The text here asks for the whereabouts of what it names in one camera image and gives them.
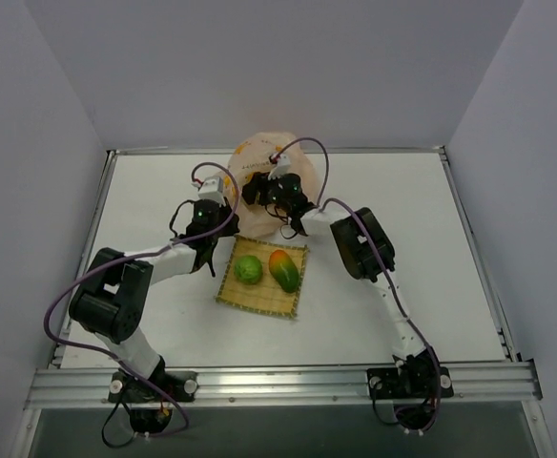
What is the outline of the translucent cream plastic bag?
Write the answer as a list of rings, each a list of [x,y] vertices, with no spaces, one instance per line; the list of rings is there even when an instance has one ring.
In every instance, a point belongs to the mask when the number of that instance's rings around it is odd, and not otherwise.
[[[224,196],[237,206],[239,233],[252,239],[275,234],[282,225],[283,208],[277,208],[281,190],[279,179],[271,178],[276,167],[270,156],[282,148],[280,157],[289,160],[289,169],[283,176],[290,188],[289,196],[302,195],[297,203],[316,202],[320,193],[317,170],[298,144],[288,146],[296,136],[288,132],[257,133],[243,140],[230,156],[227,168],[235,181],[224,178]]]

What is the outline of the green custard apple fake fruit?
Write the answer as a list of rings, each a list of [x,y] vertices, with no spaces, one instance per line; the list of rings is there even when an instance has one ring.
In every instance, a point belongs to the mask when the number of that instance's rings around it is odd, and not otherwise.
[[[247,285],[255,285],[263,277],[263,265],[256,256],[241,256],[234,262],[233,272],[237,281]]]

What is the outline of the orange green fake mango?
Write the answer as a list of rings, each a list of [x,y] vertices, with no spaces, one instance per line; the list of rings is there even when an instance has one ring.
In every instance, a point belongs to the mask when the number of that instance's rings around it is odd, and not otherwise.
[[[292,258],[284,250],[275,250],[269,257],[271,276],[285,293],[295,293],[299,288],[300,274]]]

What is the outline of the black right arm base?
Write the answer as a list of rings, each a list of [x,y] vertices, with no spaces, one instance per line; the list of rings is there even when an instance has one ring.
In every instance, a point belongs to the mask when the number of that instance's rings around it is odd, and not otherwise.
[[[368,368],[366,378],[377,420],[406,434],[425,435],[437,422],[441,401],[454,396],[449,370],[426,353],[391,367]]]

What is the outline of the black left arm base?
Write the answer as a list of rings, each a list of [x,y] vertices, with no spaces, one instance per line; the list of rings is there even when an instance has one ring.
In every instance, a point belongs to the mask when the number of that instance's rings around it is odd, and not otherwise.
[[[169,370],[163,359],[148,378],[120,367],[112,376],[108,401],[113,406],[101,428],[105,429],[120,408],[136,437],[160,438],[184,432],[191,420],[182,404],[192,403],[198,391],[198,373],[193,370]]]

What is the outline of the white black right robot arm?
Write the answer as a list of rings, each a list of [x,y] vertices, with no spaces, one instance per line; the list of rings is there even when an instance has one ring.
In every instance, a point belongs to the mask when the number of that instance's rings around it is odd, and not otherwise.
[[[354,210],[338,198],[315,205],[304,194],[300,177],[254,173],[241,196],[248,205],[274,206],[292,229],[307,237],[331,235],[347,273],[375,291],[382,336],[390,348],[402,390],[416,394],[441,379],[437,354],[414,324],[396,275],[396,251],[372,210]]]

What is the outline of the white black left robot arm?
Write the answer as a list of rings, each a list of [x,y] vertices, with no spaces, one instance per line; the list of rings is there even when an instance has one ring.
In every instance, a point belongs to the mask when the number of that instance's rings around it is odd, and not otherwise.
[[[134,371],[131,387],[142,399],[158,398],[166,386],[164,361],[139,326],[150,287],[211,266],[218,240],[236,234],[237,225],[228,202],[199,199],[185,232],[168,248],[155,249],[145,259],[103,248],[93,258],[72,297],[70,318]]]

